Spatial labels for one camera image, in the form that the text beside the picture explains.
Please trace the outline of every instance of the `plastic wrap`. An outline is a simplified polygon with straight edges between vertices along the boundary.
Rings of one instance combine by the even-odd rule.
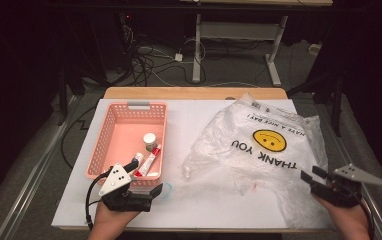
[[[237,194],[258,182],[277,195],[289,228],[316,227],[326,211],[300,180],[301,170],[327,170],[319,118],[303,118],[255,101],[245,94],[216,114],[183,163],[185,178],[226,167]]]

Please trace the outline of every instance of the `clear plastic bag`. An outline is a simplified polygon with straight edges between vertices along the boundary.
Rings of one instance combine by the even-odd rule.
[[[301,170],[328,169],[317,116],[303,118],[255,101],[245,94],[216,114],[183,163],[192,180],[219,166],[230,170],[238,193],[254,181],[275,192],[289,228],[316,227],[326,211],[300,180]]]

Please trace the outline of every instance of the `basket handle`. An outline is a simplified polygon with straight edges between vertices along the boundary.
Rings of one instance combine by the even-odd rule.
[[[130,110],[150,110],[150,102],[128,101]]]

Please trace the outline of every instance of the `small cylindrical container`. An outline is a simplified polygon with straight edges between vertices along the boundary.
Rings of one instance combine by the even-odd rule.
[[[154,148],[157,147],[156,135],[154,135],[154,133],[145,134],[143,140],[145,143],[145,149],[147,149],[147,151],[151,152]]]

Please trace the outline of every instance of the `gray carpet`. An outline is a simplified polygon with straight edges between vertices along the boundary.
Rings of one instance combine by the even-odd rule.
[[[275,61],[278,68],[280,78],[283,82],[283,88],[288,90],[305,81],[310,68],[315,61],[315,57],[307,53],[309,44],[302,42],[294,46],[281,46]],[[160,51],[173,56],[175,51],[172,49],[157,46]],[[211,53],[206,55],[203,60],[203,67],[206,78],[202,86],[212,86],[217,84],[218,87],[272,87],[269,75],[266,70],[266,64],[263,60],[263,54],[270,51],[270,44],[260,43],[255,49],[245,50],[239,49],[237,52],[230,53],[220,60],[210,60],[210,58],[220,57],[220,53]],[[151,58],[158,65],[164,64],[169,60],[161,58]],[[184,67],[186,78],[191,79],[190,64],[175,64]],[[153,69],[154,73],[164,68]],[[152,75],[147,79],[148,86],[191,86],[184,79],[184,70],[182,68],[173,67]],[[116,71],[108,70],[110,79],[119,76]],[[119,86],[133,83],[134,79],[127,80],[118,84]],[[86,94],[83,97],[74,98],[70,105],[69,118],[67,126],[71,126],[76,119],[84,112],[95,106],[97,100],[102,97],[104,89],[93,85],[93,81],[85,79]],[[330,106],[314,105],[310,94],[297,94],[293,97],[297,111],[303,116],[312,116],[323,114],[322,132],[325,137],[327,146],[327,154],[330,159],[338,159],[335,164],[341,166],[342,163],[351,159],[355,164],[365,168],[367,171],[382,177],[382,168],[376,161],[363,132],[352,118],[351,108],[348,106],[346,99],[343,99],[343,112],[341,118],[341,127],[343,137],[338,139],[329,127]],[[39,159],[48,152],[48,146],[60,127],[57,122],[60,113],[57,112],[57,99],[54,102],[55,112],[53,116],[45,123],[39,132],[36,133],[29,144],[23,149],[17,161],[13,165],[11,171],[7,175],[4,183],[0,187],[0,228],[4,223],[7,215],[14,206],[16,199],[22,192],[24,184],[28,181],[30,173],[34,171],[34,167]],[[93,111],[81,117],[85,120],[85,128],[89,125],[93,117]],[[67,133],[64,142],[64,153],[69,164],[74,164],[75,159],[80,151],[82,142],[86,136],[86,130],[81,130],[80,124],[74,124]],[[54,151],[50,152],[48,165],[43,169],[43,177],[37,181],[37,190],[31,196],[32,201],[24,209],[25,212],[19,214],[18,225],[14,225],[13,231],[6,231],[9,234],[8,239],[86,239],[87,231],[66,231],[51,227],[51,221],[57,209],[66,183],[70,175],[70,168],[63,160],[60,151],[61,140],[55,143]],[[375,204],[378,206],[382,216],[382,188],[369,187],[369,194],[373,195]],[[377,231],[377,239],[382,239],[382,219],[377,219],[379,231]],[[334,232],[321,233],[286,233],[286,234],[213,234],[206,235],[181,235],[175,233],[127,233],[122,239],[337,239]]]

